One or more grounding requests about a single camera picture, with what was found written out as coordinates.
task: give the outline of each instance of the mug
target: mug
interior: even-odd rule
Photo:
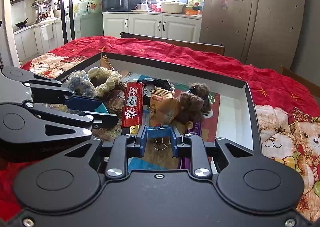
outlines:
[[[136,10],[149,10],[149,7],[147,4],[137,4]]]

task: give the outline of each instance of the teddy bear print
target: teddy bear print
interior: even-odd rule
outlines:
[[[314,184],[305,194],[307,201],[306,210],[302,214],[310,221],[320,217],[320,125],[319,118],[313,118],[304,114],[298,108],[294,108],[291,115],[290,130],[300,142],[306,158],[308,168],[312,170]]]
[[[314,185],[313,173],[307,166],[302,147],[291,133],[288,124],[288,113],[281,108],[256,105],[260,130],[262,154],[296,170],[304,181],[304,192],[307,194]]]

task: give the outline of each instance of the stainless steel refrigerator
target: stainless steel refrigerator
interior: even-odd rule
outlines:
[[[258,68],[290,68],[304,0],[204,0],[200,42]]]

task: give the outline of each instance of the red blanket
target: red blanket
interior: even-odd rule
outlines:
[[[194,51],[165,42],[137,39],[117,39],[110,36],[94,36],[76,39],[52,50],[50,63],[46,60],[33,60],[22,66],[26,70],[43,69],[44,75],[60,74],[98,52],[113,52],[156,59],[170,63],[198,68],[230,76],[249,83],[255,105],[279,107],[291,112],[298,107],[312,117],[320,116],[320,109],[310,92],[295,80],[282,76],[269,69],[258,69],[243,65],[239,61],[209,52]],[[0,218],[7,220],[19,211],[10,186],[17,172],[26,164],[8,164],[0,171]]]

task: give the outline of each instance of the black metal plate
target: black metal plate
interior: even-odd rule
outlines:
[[[163,174],[163,179],[156,179]],[[15,221],[30,217],[35,226],[284,226],[294,218],[307,223],[294,210],[271,216],[251,215],[225,203],[208,180],[196,180],[187,170],[132,171],[125,180],[108,182],[101,194],[83,210],[67,215],[40,215],[25,211]]]

